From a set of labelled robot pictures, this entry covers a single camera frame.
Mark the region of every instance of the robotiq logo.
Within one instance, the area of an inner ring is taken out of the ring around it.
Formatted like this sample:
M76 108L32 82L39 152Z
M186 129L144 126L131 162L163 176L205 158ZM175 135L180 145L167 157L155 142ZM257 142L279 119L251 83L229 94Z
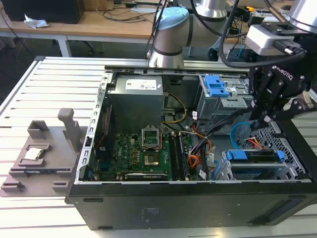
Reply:
M281 74L285 75L286 77L288 77L289 80L292 81L293 75L291 75L289 72L287 72L287 71L285 71L285 70L283 70L283 69L281 69L281 68L279 68L279 67L276 67L276 69L277 69Z

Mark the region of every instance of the motherboard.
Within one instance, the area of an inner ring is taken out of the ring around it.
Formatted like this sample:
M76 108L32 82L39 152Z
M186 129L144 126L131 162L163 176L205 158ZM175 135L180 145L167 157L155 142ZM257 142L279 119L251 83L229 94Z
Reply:
M189 135L178 135L182 140L182 150L185 161L180 164L187 165L188 151L192 149L192 140ZM114 149L111 159L99 156L94 176L98 180L173 180L178 169L175 153L175 145L170 145L171 134L142 133L123 134L117 133L114 139ZM148 148L146 145L158 145ZM196 171L188 171L188 178L194 179Z

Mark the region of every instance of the ram slot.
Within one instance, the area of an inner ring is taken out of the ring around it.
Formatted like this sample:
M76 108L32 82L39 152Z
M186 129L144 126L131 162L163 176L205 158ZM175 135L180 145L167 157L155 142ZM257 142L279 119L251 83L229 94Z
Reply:
M181 135L177 136L177 152L178 164L180 165L181 180L185 180L185 178L188 178L188 167L183 144L183 138Z
M172 179L173 181L180 180L179 166L178 166L178 155L176 151L176 138L173 135L168 135L169 143L169 157L170 165L172 170Z

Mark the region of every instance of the blue cable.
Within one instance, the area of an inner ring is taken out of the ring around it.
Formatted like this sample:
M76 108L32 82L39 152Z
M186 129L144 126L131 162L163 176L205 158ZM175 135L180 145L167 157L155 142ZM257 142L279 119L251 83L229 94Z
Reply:
M238 124L236 124L232 129L231 129L231 131L230 131L230 140L231 140L231 144L233 145L233 147L235 148L235 149L239 149L239 146L237 145L237 143L234 141L234 139L233 139L233 132L234 132L234 130L237 128L237 126L239 126L239 125L248 125L248 126L250 126L250 123L248 123L248 122L240 122L240 123L238 123Z
M243 16L241 16L241 25L243 24ZM238 58L240 58L241 54L242 54L243 48L242 48L242 37L240 37L240 51L238 54Z

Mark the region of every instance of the floor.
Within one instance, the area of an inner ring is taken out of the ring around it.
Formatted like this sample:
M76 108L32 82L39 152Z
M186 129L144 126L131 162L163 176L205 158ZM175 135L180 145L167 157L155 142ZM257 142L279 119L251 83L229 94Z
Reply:
M60 56L58 45L54 45L52 40L42 39L21 39L33 54L31 56L22 44L15 39L15 49L4 47L0 50L0 104L4 101L12 88L32 63L34 56ZM95 54L88 54L89 48L82 42L71 41L70 47L73 57L94 57L94 58L125 58L125 59L143 59L145 44L128 43L105 43L105 52L102 51L100 42L91 42L94 46ZM185 60L208 60L208 49L195 49L194 56L188 57L189 48L183 51Z

